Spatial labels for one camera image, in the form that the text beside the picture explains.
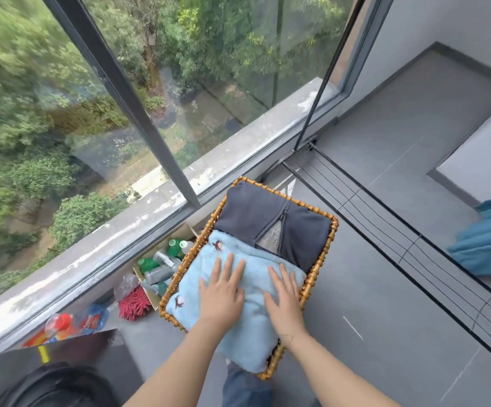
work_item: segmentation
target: metal rod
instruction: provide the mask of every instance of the metal rod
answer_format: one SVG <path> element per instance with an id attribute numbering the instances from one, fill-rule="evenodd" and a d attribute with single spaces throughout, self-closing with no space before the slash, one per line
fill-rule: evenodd
<path id="1" fill-rule="evenodd" d="M 394 217 L 398 218 L 398 220 L 403 225 L 405 225 L 408 229 L 410 229 L 413 233 L 415 233 L 415 235 L 417 235 L 420 239 L 424 240 L 426 242 L 426 244 L 431 246 L 434 250 L 436 250 L 438 253 L 440 253 L 442 256 L 444 256 L 447 260 L 449 260 L 452 264 L 454 264 L 456 267 L 458 267 L 461 271 L 463 271 L 468 276 L 470 276 L 475 282 L 477 282 L 479 285 L 481 285 L 481 287 L 483 287 L 485 290 L 487 290 L 489 293 L 491 293 L 491 287 L 487 286 L 477 276 L 470 273 L 469 270 L 466 269 L 466 267 L 463 267 L 458 261 L 453 259 L 449 254 L 447 254 L 441 248 L 436 246 L 432 241 L 430 241 L 430 239 L 428 239 L 425 235 L 420 233 L 410 223 L 408 223 L 402 217 L 400 217 L 394 210 L 392 210 L 392 208 L 390 208 L 383 201 L 381 201 L 374 193 L 372 193 L 366 187 L 364 187 L 362 184 L 360 184 L 352 175 L 350 175 L 347 171 L 345 171 L 342 167 L 340 167 L 334 160 L 332 160 L 329 156 L 327 156 L 322 150 L 319 150 L 319 148 L 315 144 L 310 144 L 310 148 L 317 151 L 317 153 L 319 153 L 320 156 L 322 156 L 324 159 L 326 159 L 326 161 L 328 161 L 335 168 L 337 168 L 339 171 L 341 171 L 348 179 L 350 179 L 354 184 L 356 184 L 362 191 L 364 191 L 366 194 L 368 194 L 368 196 L 370 196 L 375 201 L 377 201 L 385 210 L 390 212 Z"/>
<path id="2" fill-rule="evenodd" d="M 332 72 L 334 71 L 334 68 L 336 67 L 336 63 L 338 62 L 341 52 L 343 51 L 345 44 L 347 43 L 347 40 L 349 39 L 349 35 L 357 21 L 358 14 L 360 13 L 360 10 L 362 9 L 364 2 L 366 0 L 357 0 L 357 4 L 355 4 L 353 11 L 351 12 L 351 15 L 349 16 L 349 21 L 347 22 L 347 25 L 345 26 L 344 32 L 341 35 L 340 42 L 338 43 L 338 46 L 336 48 L 336 52 L 334 53 L 334 56 L 332 57 L 332 61 L 330 61 L 330 66 L 328 67 L 328 71 L 325 74 L 325 78 L 323 78 L 323 82 L 321 83 L 321 87 L 319 88 L 319 91 L 317 92 L 317 95 L 315 96 L 315 100 L 313 100 L 312 107 L 310 109 L 310 112 L 308 114 L 308 117 L 306 117 L 306 122 L 304 122 L 304 126 L 302 128 L 302 131 L 298 135 L 298 140 L 296 140 L 296 144 L 294 145 L 294 151 L 298 150 L 298 147 L 300 146 L 300 142 L 302 141 L 302 138 L 304 134 L 306 133 L 306 129 L 308 128 L 308 125 L 310 125 L 310 121 L 312 119 L 313 113 L 315 112 L 315 109 L 317 108 L 317 105 L 319 104 L 319 101 L 321 100 L 321 96 L 323 95 L 323 92 L 325 91 L 326 84 L 328 84 L 328 81 L 330 80 L 330 76 L 332 75 Z"/>
<path id="3" fill-rule="evenodd" d="M 469 335 L 471 335 L 477 342 L 479 342 L 485 349 L 491 353 L 491 346 L 489 346 L 481 337 L 479 337 L 471 328 L 466 326 L 466 324 L 460 320 L 456 315 L 454 315 L 444 304 L 442 304 L 436 297 L 432 295 L 426 288 L 420 285 L 420 283 L 415 280 L 410 274 L 408 274 L 397 262 L 390 258 L 387 253 L 385 253 L 381 247 L 374 243 L 366 234 L 364 234 L 356 225 L 354 225 L 347 217 L 345 217 L 329 200 L 322 196 L 311 184 L 309 184 L 297 171 L 290 167 L 286 162 L 282 162 L 283 166 L 289 170 L 296 178 L 298 178 L 302 184 L 304 184 L 308 190 L 315 194 L 323 203 L 328 205 L 333 211 L 335 211 L 339 218 L 342 218 L 350 227 L 355 230 L 364 240 L 368 242 L 373 248 L 377 250 L 388 262 L 390 262 L 400 273 L 402 273 L 405 278 L 412 282 L 419 290 L 427 295 L 430 300 L 438 305 L 449 317 L 451 317 L 460 327 L 462 327 Z"/>
<path id="4" fill-rule="evenodd" d="M 187 201 L 200 202 L 81 0 L 43 0 Z"/>

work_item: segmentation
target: rattan basket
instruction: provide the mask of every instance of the rattan basket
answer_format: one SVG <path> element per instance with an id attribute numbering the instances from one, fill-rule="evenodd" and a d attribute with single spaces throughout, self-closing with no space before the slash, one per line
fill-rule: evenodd
<path id="1" fill-rule="evenodd" d="M 332 224 L 330 225 L 330 232 L 328 234 L 328 238 L 326 239 L 325 246 L 323 248 L 323 251 L 321 251 L 321 254 L 319 254 L 319 257 L 313 267 L 311 268 L 308 276 L 306 277 L 306 281 L 304 282 L 304 285 L 302 287 L 302 291 L 300 292 L 300 307 L 302 309 L 304 308 L 304 304 L 306 303 L 306 300 L 311 295 L 311 290 L 313 286 L 315 286 L 315 281 L 317 280 L 317 276 L 319 275 L 319 269 L 323 265 L 323 262 L 325 260 L 326 253 L 328 253 L 328 249 L 330 248 L 330 243 L 334 240 L 334 234 L 336 233 L 336 230 L 338 229 L 338 219 L 329 213 L 325 213 L 324 211 L 319 210 L 318 207 L 314 207 L 312 205 L 308 205 L 304 203 L 303 201 L 295 200 L 294 198 L 291 198 L 288 195 L 282 194 L 279 191 L 274 191 L 265 185 L 262 185 L 260 183 L 257 183 L 253 180 L 250 180 L 249 178 L 246 177 L 239 177 L 233 184 L 232 187 L 234 187 L 238 182 L 240 181 L 245 181 L 249 184 L 255 184 L 259 187 L 262 187 L 266 191 L 269 191 L 273 194 L 279 195 L 283 198 L 286 198 L 287 200 L 292 201 L 295 204 L 300 205 L 301 207 L 307 207 L 309 210 L 311 210 L 314 213 L 321 214 L 324 217 L 327 217 L 331 220 Z M 195 259 L 195 257 L 198 255 L 200 252 L 200 249 L 206 245 L 208 242 L 209 235 L 213 231 L 213 225 L 219 218 L 219 214 L 222 211 L 222 208 L 225 206 L 226 203 L 226 194 L 224 198 L 222 199 L 221 204 L 217 207 L 215 212 L 211 215 L 211 218 L 209 219 L 208 223 L 206 224 L 206 227 L 204 230 L 202 230 L 202 233 L 200 236 L 198 236 L 198 239 L 196 240 L 195 245 L 191 248 L 189 253 L 185 256 L 183 259 L 183 262 L 181 263 L 181 266 L 179 267 L 177 273 L 174 275 L 174 279 L 172 280 L 172 283 L 170 287 L 168 287 L 168 290 L 166 291 L 166 294 L 162 297 L 161 303 L 159 305 L 159 314 L 161 315 L 162 318 L 165 320 L 168 320 L 172 324 L 174 324 L 175 327 L 179 327 L 181 330 L 186 331 L 186 329 L 181 325 L 179 321 L 176 320 L 176 318 L 172 315 L 166 312 L 166 305 L 168 304 L 168 301 L 170 300 L 170 297 L 178 290 L 179 283 L 181 279 L 183 278 L 183 275 L 187 272 L 189 269 L 189 266 L 191 265 L 191 262 Z M 259 378 L 262 380 L 266 380 L 267 378 L 271 377 L 272 374 L 274 374 L 274 371 L 277 368 L 277 363 L 283 356 L 283 353 L 285 352 L 285 347 L 281 344 L 281 342 L 278 342 L 277 346 L 274 348 L 274 351 L 272 351 L 272 355 L 270 356 L 269 360 L 267 361 L 267 366 L 266 370 L 263 373 L 257 374 Z"/>

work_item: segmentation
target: window sill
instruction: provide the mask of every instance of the window sill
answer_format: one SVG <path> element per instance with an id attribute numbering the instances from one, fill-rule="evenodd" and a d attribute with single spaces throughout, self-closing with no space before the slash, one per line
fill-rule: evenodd
<path id="1" fill-rule="evenodd" d="M 187 167 L 184 172 L 203 205 L 221 194 L 239 175 L 261 162 L 300 132 L 321 79 L 316 78 Z M 314 120 L 344 97 L 327 86 Z M 201 215 L 205 217 L 211 211 Z M 9 349 L 86 294 L 117 269 L 195 212 L 171 181 L 166 181 L 127 210 L 70 247 L 59 257 L 0 296 L 0 352 Z M 104 294 L 111 284 L 100 290 Z"/>

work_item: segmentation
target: red mop head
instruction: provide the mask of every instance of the red mop head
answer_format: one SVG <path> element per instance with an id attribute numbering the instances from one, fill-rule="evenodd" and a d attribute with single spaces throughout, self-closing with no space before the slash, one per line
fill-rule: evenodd
<path id="1" fill-rule="evenodd" d="M 132 293 L 119 301 L 119 317 L 129 321 L 145 315 L 152 308 L 146 292 L 141 286 L 136 287 Z"/>

